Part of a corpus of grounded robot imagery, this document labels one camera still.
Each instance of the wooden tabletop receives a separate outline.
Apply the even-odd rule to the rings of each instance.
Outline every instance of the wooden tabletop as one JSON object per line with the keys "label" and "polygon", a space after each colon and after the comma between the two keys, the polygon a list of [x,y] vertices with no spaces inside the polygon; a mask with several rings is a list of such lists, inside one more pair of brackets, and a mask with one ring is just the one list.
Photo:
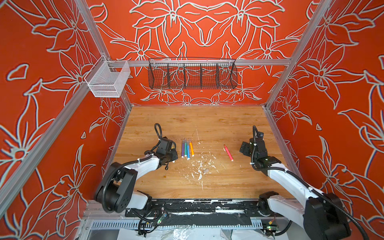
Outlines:
{"label": "wooden tabletop", "polygon": [[[163,137],[176,142],[179,159],[136,181],[135,190],[153,198],[258,199],[267,191],[292,198],[281,185],[256,172],[250,157],[239,152],[252,137],[252,126],[264,132],[270,156],[285,164],[279,146],[261,107],[245,106],[159,106],[132,108],[114,161],[124,163],[144,156],[158,142],[154,124]],[[181,158],[181,141],[191,138],[195,156]],[[231,152],[232,162],[224,150]]]}

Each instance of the wire basket compartment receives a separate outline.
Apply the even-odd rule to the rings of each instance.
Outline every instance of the wire basket compartment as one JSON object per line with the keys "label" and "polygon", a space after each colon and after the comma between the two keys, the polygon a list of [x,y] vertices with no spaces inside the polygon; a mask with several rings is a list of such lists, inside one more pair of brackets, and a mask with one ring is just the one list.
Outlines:
{"label": "wire basket compartment", "polygon": [[150,59],[148,81],[151,89],[234,89],[237,68],[234,59]]}
{"label": "wire basket compartment", "polygon": [[102,56],[85,77],[89,89],[95,97],[118,98],[131,74],[128,62],[120,69],[108,66]]}

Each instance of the white mesh basket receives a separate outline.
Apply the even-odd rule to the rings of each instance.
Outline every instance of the white mesh basket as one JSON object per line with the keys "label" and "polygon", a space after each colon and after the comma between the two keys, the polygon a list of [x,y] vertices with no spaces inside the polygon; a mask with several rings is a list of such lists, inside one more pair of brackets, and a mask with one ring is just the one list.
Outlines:
{"label": "white mesh basket", "polygon": [[102,56],[85,77],[88,87],[95,97],[118,98],[129,78],[131,69],[128,62],[119,69],[108,66],[108,61]]}

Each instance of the pink marker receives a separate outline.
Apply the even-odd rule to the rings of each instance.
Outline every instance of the pink marker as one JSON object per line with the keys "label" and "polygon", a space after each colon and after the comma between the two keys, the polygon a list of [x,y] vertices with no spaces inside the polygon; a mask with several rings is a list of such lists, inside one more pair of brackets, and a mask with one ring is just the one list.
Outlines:
{"label": "pink marker", "polygon": [[228,148],[227,148],[227,146],[225,144],[224,144],[224,149],[227,152],[227,154],[229,156],[229,159],[231,159],[231,161],[233,161],[233,157],[232,157],[231,153],[229,152],[229,150],[228,150]]}

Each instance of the red wall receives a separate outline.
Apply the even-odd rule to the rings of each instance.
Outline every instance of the red wall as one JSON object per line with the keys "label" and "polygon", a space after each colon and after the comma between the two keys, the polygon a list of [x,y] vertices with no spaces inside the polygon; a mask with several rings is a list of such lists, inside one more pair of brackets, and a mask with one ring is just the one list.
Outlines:
{"label": "red wall", "polygon": [[[2,1],[0,19],[2,186],[100,55],[71,0]],[[88,93],[0,220],[1,239],[74,237],[126,111]]]}
{"label": "red wall", "polygon": [[[114,60],[155,57],[289,58],[318,1],[87,0]],[[238,68],[232,90],[151,90],[146,68],[131,69],[136,105],[263,104],[283,66]]]}
{"label": "red wall", "polygon": [[371,239],[384,238],[383,13],[382,1],[334,1],[271,110],[304,180]]}

